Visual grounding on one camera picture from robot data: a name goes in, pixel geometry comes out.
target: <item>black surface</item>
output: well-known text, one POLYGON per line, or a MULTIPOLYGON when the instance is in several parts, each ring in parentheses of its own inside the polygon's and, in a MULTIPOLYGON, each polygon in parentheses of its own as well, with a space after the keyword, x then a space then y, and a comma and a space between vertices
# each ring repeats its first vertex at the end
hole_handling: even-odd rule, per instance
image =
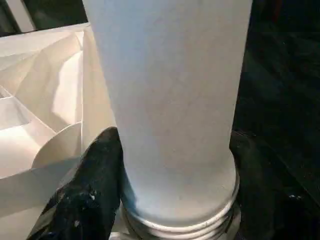
POLYGON ((317 240, 319 2, 271 0, 267 8, 257 2, 230 143, 240 172, 239 234, 248 240, 317 240))

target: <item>white column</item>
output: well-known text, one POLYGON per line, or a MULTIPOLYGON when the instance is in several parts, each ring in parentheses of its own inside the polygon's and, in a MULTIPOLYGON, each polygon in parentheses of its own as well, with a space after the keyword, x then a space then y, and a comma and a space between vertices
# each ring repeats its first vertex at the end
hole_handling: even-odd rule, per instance
POLYGON ((239 184, 229 140, 251 0, 84 3, 123 145, 129 222, 145 238, 214 239, 239 184))
POLYGON ((6 0, 6 3, 22 33, 36 30, 23 0, 6 0))

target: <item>cylinder base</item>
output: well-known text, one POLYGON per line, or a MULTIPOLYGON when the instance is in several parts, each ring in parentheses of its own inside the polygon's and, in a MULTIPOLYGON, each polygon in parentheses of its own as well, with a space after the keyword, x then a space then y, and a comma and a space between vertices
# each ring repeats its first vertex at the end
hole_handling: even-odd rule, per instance
POLYGON ((236 176, 234 192, 225 206, 210 219, 184 227, 163 226, 123 209, 123 219, 131 234, 139 239, 161 240, 232 240, 241 220, 241 212, 235 199, 239 190, 239 176, 236 176))

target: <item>white cylinder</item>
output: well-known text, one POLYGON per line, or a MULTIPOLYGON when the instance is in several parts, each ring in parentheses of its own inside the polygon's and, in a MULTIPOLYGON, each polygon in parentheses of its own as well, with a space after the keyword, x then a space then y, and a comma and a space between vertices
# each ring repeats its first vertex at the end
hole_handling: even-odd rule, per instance
POLYGON ((84 3, 123 146, 126 211, 155 236, 227 219, 251 0, 84 3))

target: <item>threaded metal base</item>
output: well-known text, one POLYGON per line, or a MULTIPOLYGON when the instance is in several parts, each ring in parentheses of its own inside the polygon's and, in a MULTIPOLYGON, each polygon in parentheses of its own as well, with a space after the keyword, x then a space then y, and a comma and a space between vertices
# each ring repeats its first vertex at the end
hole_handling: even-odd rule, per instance
POLYGON ((123 219, 131 233, 140 239, 217 240, 229 229, 234 232, 230 235, 236 235, 237 233, 240 224, 240 210, 238 207, 234 207, 234 202, 238 190, 239 176, 237 174, 234 192, 226 205, 212 218, 195 225, 185 227, 163 226, 136 216, 126 209, 123 211, 123 219))

